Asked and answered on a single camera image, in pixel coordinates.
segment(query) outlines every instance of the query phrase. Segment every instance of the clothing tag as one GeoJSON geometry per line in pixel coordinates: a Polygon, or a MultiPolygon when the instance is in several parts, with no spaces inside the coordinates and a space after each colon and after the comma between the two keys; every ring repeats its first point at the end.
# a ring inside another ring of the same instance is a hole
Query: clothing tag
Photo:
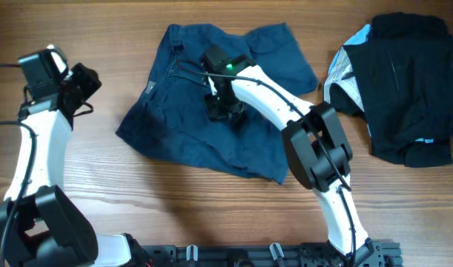
{"type": "Polygon", "coordinates": [[[149,81],[147,83],[147,86],[145,87],[144,93],[150,93],[152,91],[153,86],[155,86],[155,84],[156,83],[154,81],[149,81]]]}

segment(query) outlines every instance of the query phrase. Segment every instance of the folded black garment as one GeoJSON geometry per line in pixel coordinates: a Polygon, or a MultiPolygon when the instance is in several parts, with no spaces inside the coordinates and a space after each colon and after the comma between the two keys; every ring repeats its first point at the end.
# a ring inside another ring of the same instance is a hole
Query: folded black garment
{"type": "Polygon", "coordinates": [[[211,122],[203,100],[211,92],[209,85],[176,66],[178,60],[187,60],[201,71],[199,60],[214,45],[231,58],[245,54],[254,59],[296,96],[312,92],[318,84],[286,24],[261,27],[244,36],[229,35],[211,24],[172,24],[160,43],[147,87],[116,134],[150,158],[280,184],[288,165],[274,125],[247,105],[241,123],[211,122]]]}
{"type": "Polygon", "coordinates": [[[344,49],[373,155],[409,167],[452,163],[453,38],[445,22],[404,13],[376,16],[368,41],[344,49]]]}

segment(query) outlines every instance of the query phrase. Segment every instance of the light blue fabric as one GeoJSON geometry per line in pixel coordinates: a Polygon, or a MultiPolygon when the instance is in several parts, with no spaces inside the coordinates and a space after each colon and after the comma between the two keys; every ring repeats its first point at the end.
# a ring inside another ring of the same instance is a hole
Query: light blue fabric
{"type": "MultiPolygon", "coordinates": [[[[362,43],[364,43],[368,40],[368,33],[369,33],[370,29],[371,29],[371,25],[366,24],[365,27],[363,27],[363,29],[361,29],[359,32],[357,32],[355,35],[353,35],[343,45],[361,45],[362,43]]],[[[330,74],[331,69],[333,68],[333,66],[335,66],[335,63],[337,63],[339,53],[340,53],[340,50],[338,50],[337,54],[331,61],[330,68],[328,69],[328,74],[330,74]]]]}

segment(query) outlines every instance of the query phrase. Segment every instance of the wooden table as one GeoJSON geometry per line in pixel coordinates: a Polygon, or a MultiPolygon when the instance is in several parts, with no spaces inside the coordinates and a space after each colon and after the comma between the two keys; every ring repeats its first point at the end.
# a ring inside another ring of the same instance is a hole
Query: wooden table
{"type": "MultiPolygon", "coordinates": [[[[453,33],[453,1],[0,1],[0,62],[54,43],[70,65],[99,72],[95,113],[75,121],[65,191],[97,232],[142,244],[251,245],[322,242],[314,195],[289,175],[283,186],[144,158],[114,131],[144,88],[171,23],[212,23],[243,34],[287,22],[317,76],[347,38],[379,13],[440,16],[453,33]]],[[[0,120],[22,101],[20,70],[0,70],[0,120]]],[[[321,91],[305,96],[319,102],[321,91]]],[[[402,243],[406,266],[453,266],[453,165],[405,168],[369,155],[360,119],[340,116],[354,151],[354,200],[369,235],[402,243]]],[[[0,201],[15,171],[19,129],[0,128],[0,201]]]]}

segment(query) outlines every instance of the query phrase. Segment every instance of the table surface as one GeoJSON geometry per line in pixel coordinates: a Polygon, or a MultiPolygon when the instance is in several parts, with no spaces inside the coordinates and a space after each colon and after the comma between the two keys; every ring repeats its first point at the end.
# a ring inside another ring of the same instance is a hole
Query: table surface
{"type": "MultiPolygon", "coordinates": [[[[340,45],[377,14],[432,14],[453,33],[453,1],[19,2],[0,1],[0,62],[54,43],[70,65],[97,70],[103,84],[90,99],[95,112],[75,121],[66,194],[97,232],[127,232],[149,245],[327,240],[318,202],[290,174],[279,186],[154,161],[114,134],[144,88],[169,24],[212,23],[243,34],[287,22],[322,81],[340,45]]],[[[23,86],[20,70],[0,70],[0,120],[14,119],[23,86]]],[[[318,103],[321,93],[304,99],[318,103]]],[[[369,155],[364,121],[341,115],[340,121],[354,151],[354,201],[370,237],[400,242],[406,266],[453,266],[453,165],[414,169],[384,162],[369,155]]],[[[0,128],[0,201],[19,142],[19,129],[0,128]]]]}

